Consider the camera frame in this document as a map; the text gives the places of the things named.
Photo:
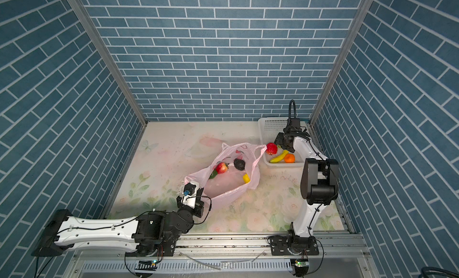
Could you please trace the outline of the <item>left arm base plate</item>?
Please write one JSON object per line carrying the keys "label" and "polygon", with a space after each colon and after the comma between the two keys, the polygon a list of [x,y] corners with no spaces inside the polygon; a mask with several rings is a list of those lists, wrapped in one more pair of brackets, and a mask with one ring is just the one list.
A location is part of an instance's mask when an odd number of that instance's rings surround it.
{"label": "left arm base plate", "polygon": [[176,239],[166,240],[143,239],[139,242],[133,252],[127,252],[127,256],[157,257],[173,256],[176,246]]}

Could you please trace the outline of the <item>orange tangerine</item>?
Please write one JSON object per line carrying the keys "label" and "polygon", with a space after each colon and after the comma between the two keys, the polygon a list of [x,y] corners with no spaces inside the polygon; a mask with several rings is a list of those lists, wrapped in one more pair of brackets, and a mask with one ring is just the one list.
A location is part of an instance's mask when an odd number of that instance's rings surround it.
{"label": "orange tangerine", "polygon": [[295,158],[295,155],[294,154],[287,154],[285,157],[284,157],[284,162],[285,163],[295,163],[296,161],[296,158]]}

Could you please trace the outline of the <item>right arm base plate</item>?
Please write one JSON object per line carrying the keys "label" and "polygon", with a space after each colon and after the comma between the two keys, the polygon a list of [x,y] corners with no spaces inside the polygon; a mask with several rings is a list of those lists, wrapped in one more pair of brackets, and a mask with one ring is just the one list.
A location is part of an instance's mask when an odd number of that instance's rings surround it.
{"label": "right arm base plate", "polygon": [[267,242],[273,256],[319,255],[318,242],[315,237],[273,235],[268,237]]}

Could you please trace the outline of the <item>pink plastic bag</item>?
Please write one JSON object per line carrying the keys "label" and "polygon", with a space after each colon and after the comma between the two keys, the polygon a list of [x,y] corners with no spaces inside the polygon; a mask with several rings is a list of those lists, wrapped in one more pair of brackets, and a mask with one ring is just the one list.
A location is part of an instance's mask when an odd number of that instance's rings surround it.
{"label": "pink plastic bag", "polygon": [[[199,188],[203,189],[203,196],[212,199],[212,205],[215,209],[227,207],[245,194],[247,190],[257,188],[261,177],[258,163],[266,149],[266,145],[255,145],[247,142],[235,145],[222,143],[222,150],[213,162],[208,167],[186,176],[185,183],[191,181],[199,183]],[[236,158],[241,158],[246,162],[245,170],[239,171],[234,167]],[[228,171],[210,180],[210,174],[221,162],[228,163]],[[244,174],[249,175],[250,183],[245,184],[243,182]]]}

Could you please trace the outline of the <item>red apple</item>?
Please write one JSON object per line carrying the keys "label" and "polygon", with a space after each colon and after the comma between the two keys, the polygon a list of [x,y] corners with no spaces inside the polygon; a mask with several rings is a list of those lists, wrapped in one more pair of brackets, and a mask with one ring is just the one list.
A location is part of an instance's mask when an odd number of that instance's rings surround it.
{"label": "red apple", "polygon": [[273,142],[268,143],[268,144],[266,145],[266,148],[267,148],[267,149],[266,149],[265,152],[266,152],[268,155],[273,156],[273,155],[276,155],[276,154],[278,153],[278,146],[277,146],[275,143],[273,143]]}

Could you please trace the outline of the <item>yellow banana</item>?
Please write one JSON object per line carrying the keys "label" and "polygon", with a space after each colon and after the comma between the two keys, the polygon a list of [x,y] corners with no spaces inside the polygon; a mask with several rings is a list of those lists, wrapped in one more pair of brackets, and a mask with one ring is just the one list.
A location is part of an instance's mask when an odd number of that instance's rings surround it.
{"label": "yellow banana", "polygon": [[270,163],[279,163],[289,154],[288,150],[284,150],[280,155],[272,158]]}

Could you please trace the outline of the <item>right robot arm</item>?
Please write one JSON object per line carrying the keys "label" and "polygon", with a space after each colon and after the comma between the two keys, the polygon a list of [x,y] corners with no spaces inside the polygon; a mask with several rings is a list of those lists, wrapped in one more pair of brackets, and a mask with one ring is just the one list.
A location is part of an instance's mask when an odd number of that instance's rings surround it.
{"label": "right robot arm", "polygon": [[284,150],[293,151],[304,162],[300,180],[303,201],[287,234],[268,238],[271,254],[318,255],[313,229],[320,213],[338,197],[339,163],[322,154],[307,131],[301,127],[284,128],[275,143]]}

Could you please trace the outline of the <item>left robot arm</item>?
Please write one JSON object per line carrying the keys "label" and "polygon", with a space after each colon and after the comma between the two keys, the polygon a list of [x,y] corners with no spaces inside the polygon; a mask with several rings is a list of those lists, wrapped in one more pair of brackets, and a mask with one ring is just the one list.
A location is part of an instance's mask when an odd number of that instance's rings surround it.
{"label": "left robot arm", "polygon": [[83,249],[123,251],[127,256],[173,256],[176,243],[201,218],[202,189],[177,198],[176,211],[146,211],[122,219],[83,219],[67,209],[55,212],[32,251],[35,257],[61,256]]}

